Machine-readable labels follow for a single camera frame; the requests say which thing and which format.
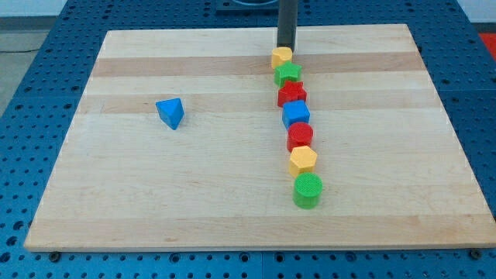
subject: wooden board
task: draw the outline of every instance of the wooden board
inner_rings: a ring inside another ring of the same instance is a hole
[[[32,251],[496,246],[496,225],[405,25],[298,28],[320,205],[299,209],[276,30],[111,31],[25,246]],[[176,131],[155,101],[180,97]]]

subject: red star block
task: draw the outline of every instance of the red star block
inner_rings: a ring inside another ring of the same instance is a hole
[[[286,102],[297,100],[307,101],[307,92],[303,89],[303,81],[285,81],[284,86],[279,89],[277,105],[282,107]]]

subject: row of blocks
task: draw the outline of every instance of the row of blocks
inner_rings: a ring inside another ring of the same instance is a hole
[[[301,66],[292,63],[288,47],[272,51],[274,82],[279,86],[277,105],[282,107],[282,122],[288,130],[287,148],[291,152],[289,173],[295,178],[293,202],[300,208],[314,208],[322,193],[322,180],[314,174],[317,153],[312,145],[313,129],[306,105],[307,92],[301,81]]]

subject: green cylinder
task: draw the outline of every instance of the green cylinder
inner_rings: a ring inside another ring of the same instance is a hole
[[[293,202],[300,208],[314,208],[321,193],[322,180],[317,174],[303,173],[294,180]]]

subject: black metal pole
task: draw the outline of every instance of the black metal pole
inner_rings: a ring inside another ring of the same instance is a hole
[[[277,46],[295,51],[298,0],[279,0],[277,20]]]

